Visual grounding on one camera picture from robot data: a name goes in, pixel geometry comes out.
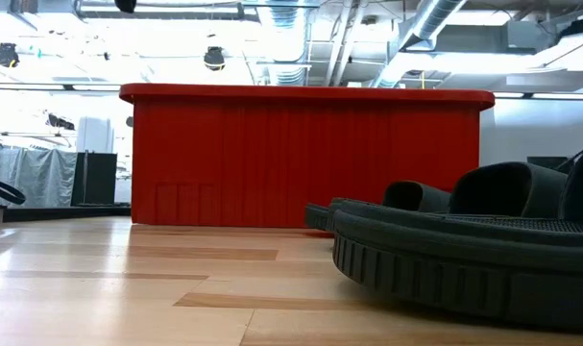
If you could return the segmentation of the red plastic bin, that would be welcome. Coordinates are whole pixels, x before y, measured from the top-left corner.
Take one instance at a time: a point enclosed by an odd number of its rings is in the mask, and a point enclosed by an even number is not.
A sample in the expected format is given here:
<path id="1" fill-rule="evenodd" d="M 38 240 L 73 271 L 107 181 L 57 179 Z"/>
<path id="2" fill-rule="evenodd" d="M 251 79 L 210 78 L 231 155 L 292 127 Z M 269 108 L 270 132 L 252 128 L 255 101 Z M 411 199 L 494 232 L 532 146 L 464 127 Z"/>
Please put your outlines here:
<path id="1" fill-rule="evenodd" d="M 479 165 L 484 90 L 127 84 L 132 220 L 300 228 L 309 204 L 451 190 Z"/>

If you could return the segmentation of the black ceiling lamp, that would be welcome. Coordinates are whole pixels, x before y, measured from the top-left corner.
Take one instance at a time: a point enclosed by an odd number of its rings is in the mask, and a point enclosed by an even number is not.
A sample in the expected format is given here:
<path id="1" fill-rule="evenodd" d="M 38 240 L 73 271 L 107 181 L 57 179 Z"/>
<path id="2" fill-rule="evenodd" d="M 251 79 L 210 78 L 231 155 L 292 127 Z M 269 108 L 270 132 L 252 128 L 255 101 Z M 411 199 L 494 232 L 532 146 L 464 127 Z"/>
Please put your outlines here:
<path id="1" fill-rule="evenodd" d="M 0 43 L 0 65 L 7 68 L 14 68 L 19 65 L 19 56 L 16 52 L 15 43 Z"/>
<path id="2" fill-rule="evenodd" d="M 211 71 L 222 71 L 226 66 L 223 49 L 219 46 L 209 46 L 204 54 L 204 65 Z"/>

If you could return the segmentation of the black cabinet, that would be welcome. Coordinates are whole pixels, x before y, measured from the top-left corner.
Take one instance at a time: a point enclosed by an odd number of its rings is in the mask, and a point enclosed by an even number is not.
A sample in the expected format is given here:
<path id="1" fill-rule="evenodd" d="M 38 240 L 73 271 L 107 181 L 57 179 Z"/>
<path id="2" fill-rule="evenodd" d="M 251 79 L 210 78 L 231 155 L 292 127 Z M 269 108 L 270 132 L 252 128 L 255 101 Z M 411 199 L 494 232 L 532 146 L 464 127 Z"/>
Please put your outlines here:
<path id="1" fill-rule="evenodd" d="M 71 206 L 114 204 L 117 155 L 81 152 L 76 161 Z"/>

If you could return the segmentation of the white cabinet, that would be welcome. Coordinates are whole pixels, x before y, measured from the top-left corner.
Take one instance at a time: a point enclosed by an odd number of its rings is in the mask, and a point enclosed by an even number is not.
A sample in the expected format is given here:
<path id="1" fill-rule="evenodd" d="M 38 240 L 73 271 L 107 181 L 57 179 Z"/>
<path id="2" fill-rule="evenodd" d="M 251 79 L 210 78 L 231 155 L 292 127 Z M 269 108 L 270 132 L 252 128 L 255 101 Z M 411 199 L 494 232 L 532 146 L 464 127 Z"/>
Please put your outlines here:
<path id="1" fill-rule="evenodd" d="M 109 118 L 81 117 L 77 127 L 77 151 L 111 154 L 114 128 Z"/>

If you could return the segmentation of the black monitor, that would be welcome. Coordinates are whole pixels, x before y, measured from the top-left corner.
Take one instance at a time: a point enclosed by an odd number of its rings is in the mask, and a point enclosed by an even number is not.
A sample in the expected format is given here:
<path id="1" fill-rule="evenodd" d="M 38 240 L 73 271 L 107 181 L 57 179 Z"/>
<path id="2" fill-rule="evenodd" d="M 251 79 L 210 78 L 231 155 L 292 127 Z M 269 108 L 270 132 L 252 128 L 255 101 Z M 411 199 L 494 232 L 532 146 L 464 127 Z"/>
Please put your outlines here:
<path id="1" fill-rule="evenodd" d="M 536 164 L 545 168 L 560 170 L 567 169 L 571 164 L 567 157 L 528 157 L 528 163 Z"/>

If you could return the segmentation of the grey cloth cover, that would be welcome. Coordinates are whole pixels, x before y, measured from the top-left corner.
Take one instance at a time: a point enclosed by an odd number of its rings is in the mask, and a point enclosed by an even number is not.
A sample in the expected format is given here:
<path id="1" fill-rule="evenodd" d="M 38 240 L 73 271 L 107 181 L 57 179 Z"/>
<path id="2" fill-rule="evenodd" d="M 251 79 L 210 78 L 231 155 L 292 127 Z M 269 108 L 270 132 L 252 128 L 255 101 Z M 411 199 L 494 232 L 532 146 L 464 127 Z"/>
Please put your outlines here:
<path id="1" fill-rule="evenodd" d="M 68 208 L 78 154 L 60 150 L 0 150 L 0 181 L 22 192 L 22 205 L 0 198 L 10 208 Z"/>

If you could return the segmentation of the silver ribbed ventilation duct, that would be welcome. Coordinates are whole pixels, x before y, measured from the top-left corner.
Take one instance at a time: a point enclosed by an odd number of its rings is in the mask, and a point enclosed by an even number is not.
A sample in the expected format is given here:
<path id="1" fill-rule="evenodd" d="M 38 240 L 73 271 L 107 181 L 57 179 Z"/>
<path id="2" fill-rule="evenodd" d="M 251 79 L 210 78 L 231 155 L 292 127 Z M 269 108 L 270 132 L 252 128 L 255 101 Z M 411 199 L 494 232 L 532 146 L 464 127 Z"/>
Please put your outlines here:
<path id="1" fill-rule="evenodd" d="M 268 0 L 270 5 L 260 13 L 266 30 L 270 60 L 270 84 L 303 87 L 306 85 L 307 34 L 310 9 L 297 5 L 297 0 Z"/>

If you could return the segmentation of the silver smooth ventilation duct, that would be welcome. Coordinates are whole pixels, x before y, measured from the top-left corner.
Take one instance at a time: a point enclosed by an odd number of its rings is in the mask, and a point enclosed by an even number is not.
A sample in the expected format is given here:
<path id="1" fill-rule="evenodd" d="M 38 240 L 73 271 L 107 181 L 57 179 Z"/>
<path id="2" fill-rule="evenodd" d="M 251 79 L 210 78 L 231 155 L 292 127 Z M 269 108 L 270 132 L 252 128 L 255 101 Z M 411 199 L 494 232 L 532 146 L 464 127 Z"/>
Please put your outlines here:
<path id="1" fill-rule="evenodd" d="M 413 54 L 408 49 L 433 51 L 438 35 L 449 18 L 468 0 L 421 0 L 415 15 L 398 26 L 388 46 L 387 63 L 373 80 L 371 87 L 393 88 L 402 76 L 412 70 Z"/>

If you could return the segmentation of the black table edge rail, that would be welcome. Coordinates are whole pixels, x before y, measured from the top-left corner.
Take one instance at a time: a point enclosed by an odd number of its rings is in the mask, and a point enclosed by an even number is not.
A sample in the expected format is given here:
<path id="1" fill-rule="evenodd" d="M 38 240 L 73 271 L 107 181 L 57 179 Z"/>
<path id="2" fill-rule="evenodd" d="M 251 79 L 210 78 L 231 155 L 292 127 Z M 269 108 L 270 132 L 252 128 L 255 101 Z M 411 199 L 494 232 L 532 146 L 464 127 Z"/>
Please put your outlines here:
<path id="1" fill-rule="evenodd" d="M 0 205 L 0 224 L 72 218 L 130 216 L 130 207 L 8 208 Z"/>

